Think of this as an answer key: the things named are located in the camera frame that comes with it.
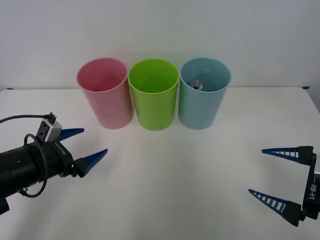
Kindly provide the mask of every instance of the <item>cup rim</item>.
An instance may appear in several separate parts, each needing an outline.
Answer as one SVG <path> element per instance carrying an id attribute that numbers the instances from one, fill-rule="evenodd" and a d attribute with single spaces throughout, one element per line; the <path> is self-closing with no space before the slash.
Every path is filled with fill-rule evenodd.
<path id="1" fill-rule="evenodd" d="M 146 92 L 146 91 L 141 91 L 141 90 L 137 89 L 136 87 L 134 87 L 134 86 L 132 85 L 132 83 L 130 82 L 130 77 L 129 77 L 131 70 L 132 70 L 137 64 L 140 64 L 140 63 L 142 63 L 142 62 L 149 61 L 149 60 L 161 60 L 161 61 L 164 61 L 164 62 L 167 62 L 167 63 L 171 64 L 171 65 L 175 68 L 178 77 L 177 77 L 177 79 L 176 79 L 176 81 L 175 81 L 175 83 L 174 83 L 174 85 L 173 85 L 172 87 L 168 88 L 167 90 L 160 91 L 160 92 Z M 179 82 L 179 79 L 180 79 L 180 72 L 179 72 L 179 69 L 176 67 L 176 65 L 174 65 L 172 62 L 170 62 L 170 61 L 168 61 L 168 60 L 165 60 L 165 59 L 163 59 L 163 58 L 146 58 L 146 59 L 143 59 L 143 60 L 141 60 L 141 61 L 138 61 L 136 64 L 134 64 L 134 65 L 131 67 L 131 69 L 130 69 L 130 71 L 129 71 L 129 73 L 128 73 L 128 77 L 127 77 L 127 78 L 128 78 L 128 82 L 129 82 L 130 87 L 133 88 L 135 91 L 137 91 L 137 92 L 139 92 L 139 93 L 142 93 L 142 94 L 157 95 L 157 94 L 166 93 L 166 92 L 170 91 L 171 89 L 173 89 L 175 86 L 177 86 L 177 85 L 178 85 L 178 82 Z"/>
<path id="2" fill-rule="evenodd" d="M 91 91 L 91 90 L 88 90 L 88 89 L 82 87 L 82 86 L 80 85 L 79 79 L 78 79 L 80 71 L 81 71 L 86 65 L 88 65 L 89 63 L 92 63 L 92 62 L 94 62 L 94 61 L 101 60 L 101 59 L 116 60 L 116 61 L 118 61 L 119 63 L 121 63 L 121 64 L 124 66 L 124 68 L 125 68 L 125 77 L 124 77 L 124 79 L 122 80 L 122 82 L 120 82 L 120 83 L 119 83 L 117 86 L 115 86 L 114 88 L 111 88 L 111 89 L 108 89 L 108 90 L 105 90 L 105 91 Z M 124 62 L 122 62 L 121 60 L 119 60 L 119 59 L 117 59 L 117 58 L 115 58 L 115 57 L 98 57 L 98 58 L 95 58 L 95 59 L 93 59 L 93 60 L 91 60 L 91 61 L 86 62 L 86 63 L 79 69 L 79 71 L 78 71 L 77 74 L 76 74 L 76 83 L 79 85 L 79 87 L 80 87 L 82 90 L 84 90 L 84 91 L 86 91 L 86 92 L 88 92 L 88 93 L 103 94 L 103 93 L 111 92 L 111 91 L 119 88 L 122 84 L 124 84 L 124 83 L 126 82 L 127 77 L 128 77 L 128 69 L 127 69 L 127 66 L 124 64 Z"/>
<path id="3" fill-rule="evenodd" d="M 223 66 L 225 66 L 225 68 L 226 68 L 226 69 L 228 70 L 228 72 L 230 73 L 230 79 L 229 79 L 228 84 L 227 84 L 225 87 L 223 87 L 223 88 L 221 88 L 221 89 L 219 89 L 219 90 L 216 90 L 216 91 L 199 91 L 199 90 L 194 89 L 193 87 L 190 87 L 190 86 L 184 81 L 184 79 L 183 79 L 183 77 L 182 77 L 182 74 L 181 74 L 181 71 L 182 71 L 182 68 L 184 67 L 184 65 L 186 65 L 188 62 L 190 62 L 190 61 L 192 61 L 192 60 L 196 60 L 196 59 L 210 59 L 210 60 L 214 60 L 214 61 L 222 64 Z M 201 56 L 201 57 L 191 58 L 191 59 L 189 59 L 188 61 L 186 61 L 186 62 L 182 65 L 182 67 L 180 68 L 180 78 L 181 78 L 181 82 L 182 82 L 184 85 L 186 85 L 189 89 L 192 89 L 193 91 L 196 91 L 197 93 L 201 93 L 201 94 L 212 94 L 212 93 L 217 93 L 217 92 L 223 91 L 224 89 L 226 89 L 227 87 L 229 87 L 229 85 L 230 85 L 230 83 L 231 83 L 231 80 L 232 80 L 232 73 L 231 73 L 230 69 L 227 67 L 227 65 L 225 65 L 222 61 L 219 61 L 218 59 L 215 59 L 215 58 L 212 58 L 212 57 Z"/>

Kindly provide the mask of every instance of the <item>green cup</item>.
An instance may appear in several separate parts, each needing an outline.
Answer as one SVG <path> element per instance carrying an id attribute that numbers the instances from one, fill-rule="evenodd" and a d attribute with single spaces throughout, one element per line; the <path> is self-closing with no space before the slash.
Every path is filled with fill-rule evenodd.
<path id="1" fill-rule="evenodd" d="M 175 117 L 178 69 L 163 59 L 146 59 L 131 68 L 128 81 L 139 123 L 153 131 L 167 128 Z"/>

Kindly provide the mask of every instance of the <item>pink cup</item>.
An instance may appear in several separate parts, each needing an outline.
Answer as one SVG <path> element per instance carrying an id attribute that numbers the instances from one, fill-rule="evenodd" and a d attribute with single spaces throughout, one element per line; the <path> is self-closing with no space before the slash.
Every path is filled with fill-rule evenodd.
<path id="1" fill-rule="evenodd" d="M 111 57 L 92 60 L 80 68 L 76 80 L 101 126 L 119 129 L 134 116 L 128 70 Z"/>

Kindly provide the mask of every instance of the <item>robotic arm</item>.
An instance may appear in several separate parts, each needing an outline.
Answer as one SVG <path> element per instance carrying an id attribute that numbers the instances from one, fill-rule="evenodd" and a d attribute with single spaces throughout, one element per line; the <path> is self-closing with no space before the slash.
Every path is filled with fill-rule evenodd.
<path id="1" fill-rule="evenodd" d="M 317 219 L 320 212 L 320 162 L 313 146 L 263 149 L 263 154 L 310 166 L 302 206 L 298 203 L 249 189 L 249 192 L 294 226 L 306 217 Z"/>
<path id="2" fill-rule="evenodd" d="M 20 193 L 28 198 L 38 197 L 47 181 L 56 175 L 61 178 L 77 175 L 83 178 L 106 155 L 107 149 L 74 160 L 60 141 L 84 132 L 83 128 L 62 129 L 52 113 L 48 115 L 18 115 L 0 120 L 0 124 L 18 118 L 41 118 L 36 136 L 27 134 L 24 145 L 0 153 L 0 215 L 9 211 L 7 197 Z M 28 138 L 34 142 L 27 143 Z M 27 193 L 28 187 L 41 183 L 41 190 L 34 195 Z"/>

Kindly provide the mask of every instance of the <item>black cable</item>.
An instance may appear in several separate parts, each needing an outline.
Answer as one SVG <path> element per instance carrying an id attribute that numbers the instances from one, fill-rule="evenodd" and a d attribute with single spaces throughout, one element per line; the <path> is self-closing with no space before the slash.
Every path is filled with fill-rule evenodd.
<path id="1" fill-rule="evenodd" d="M 40 153 L 42 155 L 42 160 L 43 160 L 43 167 L 44 167 L 44 179 L 43 179 L 43 184 L 42 184 L 42 187 L 40 189 L 40 191 L 37 193 L 37 194 L 34 194 L 34 195 L 30 195 L 28 194 L 25 190 L 20 190 L 19 193 L 25 197 L 28 197 L 28 198 L 36 198 L 38 197 L 40 194 L 43 193 L 43 191 L 45 190 L 46 188 L 46 185 L 47 185 L 47 181 L 48 181 L 48 178 L 49 178 L 49 173 L 48 173 L 48 163 L 47 163 L 47 159 L 46 159 L 46 156 L 44 154 L 44 151 L 42 149 L 42 146 L 41 146 L 41 143 L 40 141 L 32 134 L 27 134 L 25 135 L 24 137 L 24 145 L 27 145 L 28 144 L 28 138 L 32 138 L 34 140 L 34 144 L 38 147 L 38 149 L 40 150 Z"/>
<path id="2" fill-rule="evenodd" d="M 12 120 L 12 119 L 24 119 L 24 118 L 40 118 L 40 119 L 48 119 L 49 118 L 49 114 L 48 115 L 16 115 L 16 116 L 10 116 L 4 119 L 0 120 L 0 124 Z"/>

